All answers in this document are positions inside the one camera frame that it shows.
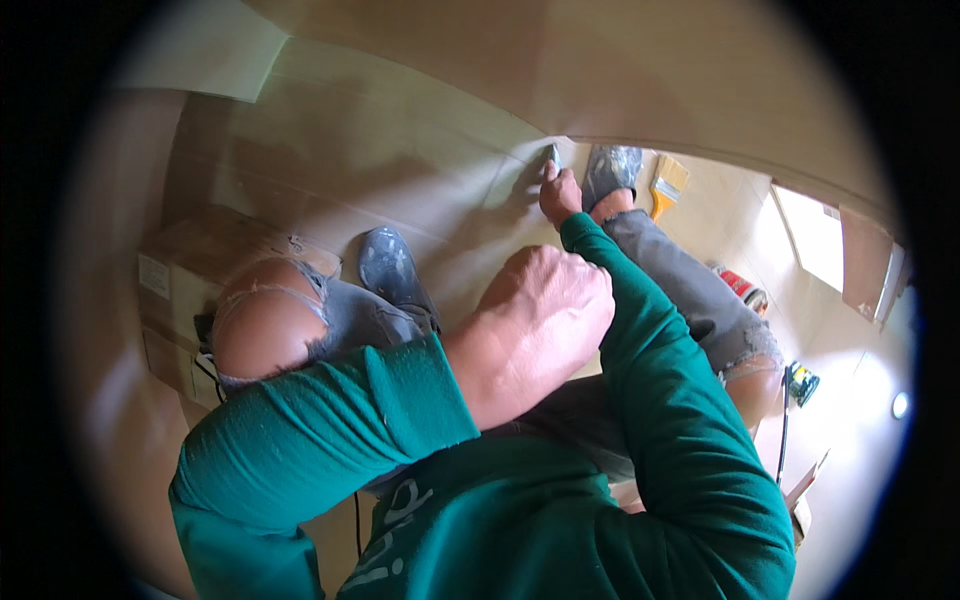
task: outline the bright window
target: bright window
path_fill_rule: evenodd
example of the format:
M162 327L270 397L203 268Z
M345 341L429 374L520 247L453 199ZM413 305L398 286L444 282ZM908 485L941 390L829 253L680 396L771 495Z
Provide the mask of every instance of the bright window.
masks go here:
M843 292L843 230L835 208L774 185L800 264L838 292Z

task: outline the paint can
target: paint can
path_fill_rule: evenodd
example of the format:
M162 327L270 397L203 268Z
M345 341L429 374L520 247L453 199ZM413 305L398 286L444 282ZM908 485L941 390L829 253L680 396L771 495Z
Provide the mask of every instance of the paint can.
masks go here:
M718 262L711 262L707 264L707 266L730 286L737 297L743 300L743 303L746 304L748 308L760 317L766 314L770 300L762 288Z

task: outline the green long-sleeve shirt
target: green long-sleeve shirt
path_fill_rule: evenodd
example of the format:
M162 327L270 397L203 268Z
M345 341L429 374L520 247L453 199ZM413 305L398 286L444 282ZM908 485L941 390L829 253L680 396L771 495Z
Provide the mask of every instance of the green long-sleeve shirt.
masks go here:
M780 490L684 319L589 216L561 237L612 277L601 363L646 513L572 449L476 439L436 336L362 348L249 388L187 437L170 501L200 595L323 597L297 524L419 461L374 509L343 598L785 597Z

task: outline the shoe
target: shoe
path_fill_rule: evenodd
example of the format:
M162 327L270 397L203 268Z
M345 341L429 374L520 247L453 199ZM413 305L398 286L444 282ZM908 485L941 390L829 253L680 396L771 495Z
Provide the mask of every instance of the shoe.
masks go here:
M584 177L583 210L589 213L608 194L621 187L634 192L643 149L637 146L593 146Z
M360 281L400 310L418 306L430 314L433 330L440 333L440 314L417 277L417 265L403 237L392 228L367 232L357 264Z

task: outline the left hand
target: left hand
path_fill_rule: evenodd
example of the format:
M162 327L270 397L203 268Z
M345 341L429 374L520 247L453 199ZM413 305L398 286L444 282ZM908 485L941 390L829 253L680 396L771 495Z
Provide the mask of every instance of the left hand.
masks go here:
M573 171L563 169L558 173L557 164L547 160L543 167L543 185L540 186L540 210L557 231L567 217L583 212L584 203L580 186Z

